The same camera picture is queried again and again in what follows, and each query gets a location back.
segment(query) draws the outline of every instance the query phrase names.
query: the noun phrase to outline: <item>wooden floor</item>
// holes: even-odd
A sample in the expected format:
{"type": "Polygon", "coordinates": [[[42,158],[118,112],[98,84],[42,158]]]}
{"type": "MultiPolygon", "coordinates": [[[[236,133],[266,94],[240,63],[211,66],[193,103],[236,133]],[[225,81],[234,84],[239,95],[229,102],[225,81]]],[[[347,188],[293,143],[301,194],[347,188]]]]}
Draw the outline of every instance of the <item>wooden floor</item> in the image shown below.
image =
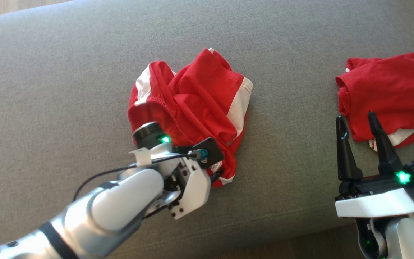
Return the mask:
{"type": "MultiPolygon", "coordinates": [[[[69,0],[0,0],[0,14],[69,0]]],[[[354,225],[347,225],[320,233],[251,247],[214,259],[364,259],[357,245],[354,225]]]]}

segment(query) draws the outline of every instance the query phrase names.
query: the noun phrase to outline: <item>red t-shirt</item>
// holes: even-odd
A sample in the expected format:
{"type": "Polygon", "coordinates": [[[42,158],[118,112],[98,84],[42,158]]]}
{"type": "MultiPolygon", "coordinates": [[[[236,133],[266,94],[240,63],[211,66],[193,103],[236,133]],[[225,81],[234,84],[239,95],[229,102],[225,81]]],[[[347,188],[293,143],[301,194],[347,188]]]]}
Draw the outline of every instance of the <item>red t-shirt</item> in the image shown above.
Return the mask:
{"type": "Polygon", "coordinates": [[[370,141],[373,110],[396,147],[414,142],[414,52],[387,59],[350,58],[336,78],[340,113],[347,117],[355,141],[370,141]]]}

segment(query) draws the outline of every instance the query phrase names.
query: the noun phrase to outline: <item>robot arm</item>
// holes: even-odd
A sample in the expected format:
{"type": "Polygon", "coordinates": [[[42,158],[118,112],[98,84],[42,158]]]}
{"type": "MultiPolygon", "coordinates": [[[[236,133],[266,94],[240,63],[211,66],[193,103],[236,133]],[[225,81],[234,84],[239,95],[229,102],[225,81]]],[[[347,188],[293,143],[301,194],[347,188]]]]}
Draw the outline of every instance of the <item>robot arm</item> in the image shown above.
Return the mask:
{"type": "Polygon", "coordinates": [[[339,217],[354,218],[367,259],[414,259],[414,161],[403,166],[374,112],[368,114],[378,147],[379,175],[363,178],[341,116],[337,123],[339,217]]]}
{"type": "Polygon", "coordinates": [[[134,138],[140,148],[132,152],[134,168],[74,201],[29,235],[1,245],[0,259],[102,259],[133,235],[144,218],[169,208],[178,219],[207,202],[216,179],[205,169],[223,159],[213,139],[190,148],[189,154],[176,154],[157,123],[143,125],[134,138]]]}

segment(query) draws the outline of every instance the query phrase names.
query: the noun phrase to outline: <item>gray couch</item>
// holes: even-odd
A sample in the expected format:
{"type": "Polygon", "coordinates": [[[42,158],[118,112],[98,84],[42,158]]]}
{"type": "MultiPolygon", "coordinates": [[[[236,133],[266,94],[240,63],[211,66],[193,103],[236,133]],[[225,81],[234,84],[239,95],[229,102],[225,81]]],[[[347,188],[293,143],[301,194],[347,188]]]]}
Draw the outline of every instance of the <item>gray couch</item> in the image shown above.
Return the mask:
{"type": "MultiPolygon", "coordinates": [[[[111,258],[207,258],[351,222],[334,206],[335,77],[348,57],[414,51],[414,1],[75,0],[0,16],[0,243],[128,164],[135,79],[206,47],[254,84],[237,175],[188,217],[145,220],[111,258]]],[[[353,149],[376,174],[367,144],[353,149]]],[[[412,160],[414,144],[398,152],[412,160]]]]}

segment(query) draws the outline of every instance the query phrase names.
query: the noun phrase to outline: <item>silver robot arm segment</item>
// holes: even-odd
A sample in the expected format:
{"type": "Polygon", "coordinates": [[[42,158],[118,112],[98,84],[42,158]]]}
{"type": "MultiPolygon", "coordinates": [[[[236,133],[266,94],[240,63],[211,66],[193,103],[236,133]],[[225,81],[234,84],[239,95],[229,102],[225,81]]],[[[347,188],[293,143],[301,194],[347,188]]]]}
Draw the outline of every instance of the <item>silver robot arm segment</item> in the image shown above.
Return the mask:
{"type": "Polygon", "coordinates": [[[36,231],[1,245],[0,259],[105,258],[137,231],[163,189],[154,169],[102,184],[36,231]]]}

